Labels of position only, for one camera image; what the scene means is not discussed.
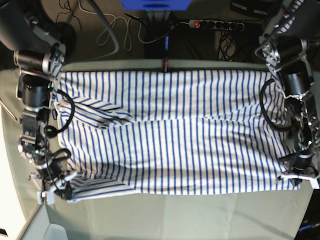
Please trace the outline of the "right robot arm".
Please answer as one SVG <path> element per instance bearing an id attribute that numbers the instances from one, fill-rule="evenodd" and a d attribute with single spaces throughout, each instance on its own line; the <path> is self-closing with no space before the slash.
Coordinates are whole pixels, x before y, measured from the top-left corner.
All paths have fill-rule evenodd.
<path id="1" fill-rule="evenodd" d="M 36 169 L 29 179 L 38 189 L 40 204 L 53 204 L 55 196 L 70 200 L 70 182 L 77 176 L 76 171 L 61 168 L 71 152 L 66 148 L 51 151 L 49 143 L 66 130 L 65 126 L 58 129 L 49 125 L 55 96 L 67 96 L 58 88 L 67 47 L 63 27 L 48 17 L 39 0 L 0 3 L 0 41 L 13 51 L 14 64 L 19 68 L 16 98 L 24 104 L 18 151 Z"/>

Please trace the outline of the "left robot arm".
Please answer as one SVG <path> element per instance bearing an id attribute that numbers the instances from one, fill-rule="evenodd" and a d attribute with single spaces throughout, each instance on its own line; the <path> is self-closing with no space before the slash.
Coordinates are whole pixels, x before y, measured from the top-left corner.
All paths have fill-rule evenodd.
<path id="1" fill-rule="evenodd" d="M 294 152 L 278 159 L 286 170 L 277 178 L 288 179 L 297 186 L 309 181 L 320 188 L 320 120 L 316 100 L 311 92 L 314 76 L 307 59 L 309 43 L 319 30 L 320 2 L 318 0 L 278 0 L 277 8 L 266 18 L 255 55 L 262 59 L 271 79 L 259 93 L 262 107 L 264 93 L 270 84 L 281 88 L 284 110 L 289 123 L 273 123 L 262 109 L 268 125 L 275 131 L 287 133 L 293 141 Z"/>

